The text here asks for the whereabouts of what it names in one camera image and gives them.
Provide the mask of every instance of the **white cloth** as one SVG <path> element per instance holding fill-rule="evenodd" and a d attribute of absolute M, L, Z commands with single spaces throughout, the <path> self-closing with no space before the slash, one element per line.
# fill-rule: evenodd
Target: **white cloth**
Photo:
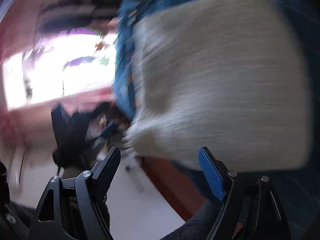
<path fill-rule="evenodd" d="M 228 169 L 291 169 L 308 158 L 310 90 L 292 30 L 270 0 L 196 0 L 134 30 L 140 155 L 200 169 L 207 146 Z"/>

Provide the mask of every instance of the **dark gray cloth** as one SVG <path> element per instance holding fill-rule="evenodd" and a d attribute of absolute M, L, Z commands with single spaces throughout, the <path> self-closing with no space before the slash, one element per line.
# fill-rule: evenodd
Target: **dark gray cloth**
<path fill-rule="evenodd" d="M 205 240 L 216 218 L 216 205 L 207 201 L 183 226 L 174 230 L 161 240 Z"/>
<path fill-rule="evenodd" d="M 24 207 L 13 202 L 8 204 L 7 208 L 7 216 L 9 215 L 11 217 L 11 219 L 8 220 L 11 228 L 14 230 L 20 240 L 27 240 L 35 209 Z"/>
<path fill-rule="evenodd" d="M 10 203 L 10 192 L 7 178 L 7 169 L 0 161 L 0 212 L 7 212 L 5 205 Z"/>

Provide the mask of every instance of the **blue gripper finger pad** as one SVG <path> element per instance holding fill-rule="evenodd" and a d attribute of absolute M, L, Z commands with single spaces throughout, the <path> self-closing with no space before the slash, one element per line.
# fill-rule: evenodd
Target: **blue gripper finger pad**
<path fill-rule="evenodd" d="M 210 185 L 212 193 L 220 201 L 223 201 L 226 197 L 226 193 L 224 192 L 223 188 L 223 180 L 218 170 L 202 148 L 199 150 L 199 164 Z"/>

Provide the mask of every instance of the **blue cloth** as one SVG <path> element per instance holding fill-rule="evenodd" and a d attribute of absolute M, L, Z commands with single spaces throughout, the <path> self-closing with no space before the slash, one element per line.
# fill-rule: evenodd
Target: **blue cloth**
<path fill-rule="evenodd" d="M 118 107 L 133 119 L 135 114 L 134 85 L 132 83 L 131 57 L 134 51 L 132 29 L 140 19 L 168 7 L 192 0 L 123 0 L 119 9 L 119 36 L 116 45 L 116 75 L 114 93 Z M 320 209 L 320 41 L 319 18 L 307 0 L 271 0 L 282 11 L 284 18 L 300 41 L 301 51 L 308 63 L 310 82 L 313 89 L 314 144 L 308 165 L 298 171 L 268 172 L 275 184 L 290 226 L 292 239 L 299 239 Z M 188 171 L 188 176 L 196 183 L 201 193 L 208 197 L 208 188 L 203 188 L 204 176 Z"/>

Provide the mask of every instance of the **white floor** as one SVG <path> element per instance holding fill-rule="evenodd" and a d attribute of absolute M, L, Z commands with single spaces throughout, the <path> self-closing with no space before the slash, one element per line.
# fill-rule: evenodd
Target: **white floor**
<path fill-rule="evenodd" d="M 131 159 L 130 172 L 125 171 L 127 160 L 121 161 L 108 191 L 110 231 L 115 240 L 158 240 L 184 221 L 157 191 L 137 163 Z M 11 199 L 36 207 L 49 179 L 55 175 L 50 151 L 37 149 L 25 156 L 20 189 L 10 189 Z"/>

